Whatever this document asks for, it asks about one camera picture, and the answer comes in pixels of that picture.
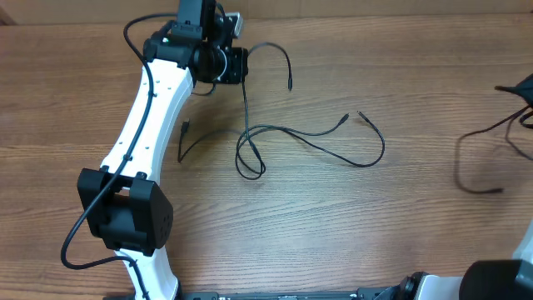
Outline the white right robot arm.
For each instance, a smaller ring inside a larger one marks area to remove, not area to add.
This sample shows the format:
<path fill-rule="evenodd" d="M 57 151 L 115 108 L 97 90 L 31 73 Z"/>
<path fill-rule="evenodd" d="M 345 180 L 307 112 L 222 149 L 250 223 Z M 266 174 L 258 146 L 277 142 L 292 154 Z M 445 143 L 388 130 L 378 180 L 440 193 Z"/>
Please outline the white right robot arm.
<path fill-rule="evenodd" d="M 512 87 L 496 86 L 496 90 L 514 94 L 526 102 L 526 106 L 509 117 L 485 129 L 466 133 L 456 141 L 454 180 L 456 186 L 469 194 L 497 194 L 501 188 L 473 190 L 461 182 L 461 142 L 476 134 L 506 124 L 506 142 L 516 153 L 527 160 L 532 156 L 523 152 L 509 138 L 512 124 L 531 129 L 532 123 L 532 76 L 528 76 Z M 440 277 L 427 272 L 415 272 L 404 277 L 400 284 L 387 287 L 369 299 L 525 299 L 532 298 L 532 229 L 529 228 L 511 260 L 486 260 L 474 262 L 461 277 Z"/>

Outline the thin black cable silver plug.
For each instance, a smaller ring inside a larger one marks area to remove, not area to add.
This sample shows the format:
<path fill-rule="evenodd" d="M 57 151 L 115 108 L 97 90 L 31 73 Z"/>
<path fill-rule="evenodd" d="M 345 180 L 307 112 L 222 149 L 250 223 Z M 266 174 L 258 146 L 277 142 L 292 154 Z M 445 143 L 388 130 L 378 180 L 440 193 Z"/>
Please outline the thin black cable silver plug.
<path fill-rule="evenodd" d="M 243 132 L 240 132 L 240 136 L 237 139 L 237 147 L 236 147 L 236 156 L 235 156 L 235 164 L 237 172 L 245 179 L 248 180 L 257 180 L 259 179 L 267 170 L 266 164 L 262 160 L 261 154 L 259 153 L 259 150 L 257 149 L 256 145 L 252 141 L 252 137 L 268 132 L 268 131 L 282 131 L 284 133 L 287 133 L 293 137 L 300 138 L 303 142 L 306 143 L 306 139 L 303 138 L 303 136 L 309 136 L 309 137 L 319 137 L 323 135 L 327 135 L 329 133 L 334 132 L 337 130 L 347 119 L 349 118 L 349 114 L 345 114 L 341 120 L 331 129 L 328 129 L 324 132 L 316 132 L 316 133 L 310 133 L 310 132 L 302 132 L 298 131 L 293 128 L 289 127 L 282 127 L 282 126 L 275 126 L 275 125 L 267 125 L 267 124 L 260 124 L 255 125 L 253 127 L 248 127 Z M 189 146 L 185 151 L 182 150 L 182 142 L 183 139 L 189 129 L 190 122 L 184 121 L 181 126 L 180 131 L 180 137 L 178 142 L 178 155 L 177 155 L 177 161 L 179 163 L 182 162 L 182 160 L 185 158 L 185 156 L 200 142 L 208 139 L 211 136 L 215 136 L 218 134 L 223 133 L 235 133 L 238 134 L 238 131 L 235 129 L 219 129 L 215 130 L 209 133 L 204 134 L 203 136 L 200 136 L 191 146 Z M 260 168 L 259 170 L 255 170 L 252 167 L 250 167 L 247 163 L 244 162 L 242 159 L 242 156 L 240 154 L 240 150 L 242 146 L 245 143 L 249 143 L 251 145 L 253 153 L 256 155 L 257 160 L 259 161 Z"/>

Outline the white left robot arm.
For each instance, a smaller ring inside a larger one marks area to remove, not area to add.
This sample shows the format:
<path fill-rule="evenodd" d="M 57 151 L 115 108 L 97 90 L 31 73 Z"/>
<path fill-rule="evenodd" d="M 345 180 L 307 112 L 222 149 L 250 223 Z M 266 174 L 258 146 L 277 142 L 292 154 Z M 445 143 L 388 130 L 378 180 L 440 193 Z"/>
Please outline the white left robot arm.
<path fill-rule="evenodd" d="M 234 47 L 243 19 L 215 1 L 182 1 L 135 54 L 142 63 L 136 99 L 99 169 L 83 169 L 79 222 L 125 264 L 136 299 L 176 299 L 181 288 L 166 251 L 172 205 L 160 187 L 177 117 L 197 83 L 239 84 L 248 51 Z"/>

